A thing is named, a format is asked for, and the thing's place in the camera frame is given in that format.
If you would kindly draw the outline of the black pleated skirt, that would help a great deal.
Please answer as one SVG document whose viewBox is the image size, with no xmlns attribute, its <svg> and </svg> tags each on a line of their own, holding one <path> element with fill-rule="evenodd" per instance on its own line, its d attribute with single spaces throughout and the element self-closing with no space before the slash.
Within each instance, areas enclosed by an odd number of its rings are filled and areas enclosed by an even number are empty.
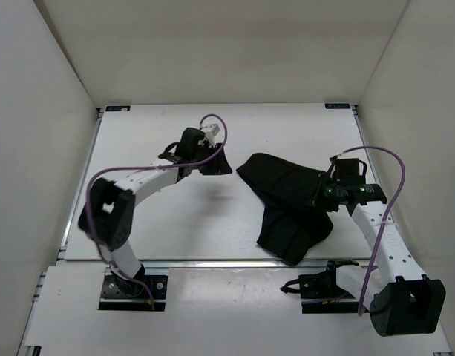
<svg viewBox="0 0 455 356">
<path fill-rule="evenodd" d="M 333 223 L 326 211 L 313 207 L 323 171 L 256 153 L 237 173 L 264 204 L 257 240 L 263 250 L 296 266 L 313 246 L 328 238 Z"/>
</svg>

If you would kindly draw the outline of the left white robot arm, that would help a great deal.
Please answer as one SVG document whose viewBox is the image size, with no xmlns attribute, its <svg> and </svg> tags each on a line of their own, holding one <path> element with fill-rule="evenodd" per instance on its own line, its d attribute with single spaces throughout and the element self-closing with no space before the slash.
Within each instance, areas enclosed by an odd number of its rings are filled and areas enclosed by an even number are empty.
<svg viewBox="0 0 455 356">
<path fill-rule="evenodd" d="M 97 174 L 89 183 L 78 226 L 108 264 L 118 289 L 130 298 L 152 298 L 145 268 L 130 246 L 135 208 L 151 195 L 175 185 L 192 171 L 202 175 L 226 175 L 224 143 L 216 140 L 217 124 L 187 128 L 146 168 L 132 168 L 120 180 Z"/>
</svg>

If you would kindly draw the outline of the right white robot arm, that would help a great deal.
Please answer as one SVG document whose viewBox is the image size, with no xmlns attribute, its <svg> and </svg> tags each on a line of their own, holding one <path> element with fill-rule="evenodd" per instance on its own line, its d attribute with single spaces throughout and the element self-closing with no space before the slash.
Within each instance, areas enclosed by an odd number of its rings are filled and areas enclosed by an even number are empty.
<svg viewBox="0 0 455 356">
<path fill-rule="evenodd" d="M 314 206 L 328 212 L 347 208 L 371 249 L 372 266 L 338 267 L 323 277 L 323 290 L 331 297 L 347 291 L 357 298 L 382 337 L 434 333 L 445 301 L 443 283 L 429 278 L 412 257 L 382 188 L 366 181 L 367 164 L 336 156 L 330 161 Z"/>
</svg>

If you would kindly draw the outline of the right corner label sticker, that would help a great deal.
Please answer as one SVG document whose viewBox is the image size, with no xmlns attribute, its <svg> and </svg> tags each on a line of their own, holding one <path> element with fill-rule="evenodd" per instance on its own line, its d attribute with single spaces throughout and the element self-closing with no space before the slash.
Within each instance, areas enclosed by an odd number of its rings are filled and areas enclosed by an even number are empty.
<svg viewBox="0 0 455 356">
<path fill-rule="evenodd" d="M 325 103 L 324 107 L 327 110 L 348 110 L 351 109 L 348 103 Z"/>
</svg>

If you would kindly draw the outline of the corner label sticker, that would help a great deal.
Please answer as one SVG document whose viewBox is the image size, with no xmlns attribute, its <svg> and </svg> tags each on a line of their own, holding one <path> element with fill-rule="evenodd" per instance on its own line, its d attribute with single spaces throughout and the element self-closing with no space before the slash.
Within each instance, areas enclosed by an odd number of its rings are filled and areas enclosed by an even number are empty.
<svg viewBox="0 0 455 356">
<path fill-rule="evenodd" d="M 105 112 L 128 112 L 130 109 L 130 105 L 108 105 L 105 107 Z"/>
<path fill-rule="evenodd" d="M 327 110 L 348 110 L 351 109 L 348 103 L 325 103 L 324 107 Z"/>
</svg>

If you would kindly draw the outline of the left corner label sticker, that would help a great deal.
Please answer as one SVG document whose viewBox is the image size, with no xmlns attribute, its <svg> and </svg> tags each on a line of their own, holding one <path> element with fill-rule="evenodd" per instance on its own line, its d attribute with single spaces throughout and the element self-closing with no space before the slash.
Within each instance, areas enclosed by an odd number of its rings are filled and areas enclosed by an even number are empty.
<svg viewBox="0 0 455 356">
<path fill-rule="evenodd" d="M 108 105 L 105 107 L 105 112 L 128 112 L 130 109 L 130 105 Z"/>
</svg>

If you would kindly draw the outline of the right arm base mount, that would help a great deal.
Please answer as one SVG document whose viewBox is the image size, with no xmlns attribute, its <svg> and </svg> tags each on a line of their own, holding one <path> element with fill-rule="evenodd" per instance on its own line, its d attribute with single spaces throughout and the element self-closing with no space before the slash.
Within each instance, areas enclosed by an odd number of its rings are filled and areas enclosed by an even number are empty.
<svg viewBox="0 0 455 356">
<path fill-rule="evenodd" d="M 359 263 L 355 260 L 329 260 L 324 271 L 299 274 L 280 290 L 285 294 L 300 295 L 303 314 L 356 314 L 358 303 L 354 296 L 341 289 L 335 281 L 336 270 L 343 266 L 359 266 Z"/>
</svg>

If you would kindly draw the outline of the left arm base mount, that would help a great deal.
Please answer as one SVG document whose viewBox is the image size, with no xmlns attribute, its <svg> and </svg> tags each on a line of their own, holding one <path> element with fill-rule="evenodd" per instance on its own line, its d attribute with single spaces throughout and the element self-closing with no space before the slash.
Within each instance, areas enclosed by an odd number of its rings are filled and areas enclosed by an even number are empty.
<svg viewBox="0 0 455 356">
<path fill-rule="evenodd" d="M 164 312 L 168 287 L 168 275 L 145 273 L 144 284 L 124 281 L 107 271 L 99 295 L 98 309 L 102 311 Z"/>
</svg>

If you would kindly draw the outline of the front aluminium table rail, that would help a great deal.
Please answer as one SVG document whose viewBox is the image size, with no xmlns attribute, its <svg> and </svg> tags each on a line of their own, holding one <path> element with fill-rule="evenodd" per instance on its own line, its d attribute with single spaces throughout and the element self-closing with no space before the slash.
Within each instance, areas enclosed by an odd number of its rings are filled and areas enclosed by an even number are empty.
<svg viewBox="0 0 455 356">
<path fill-rule="evenodd" d="M 72 264 L 100 265 L 100 260 L 57 260 L 56 266 Z M 327 260 L 303 260 L 296 266 L 288 266 L 279 260 L 146 260 L 146 268 L 320 268 L 326 267 Z"/>
</svg>

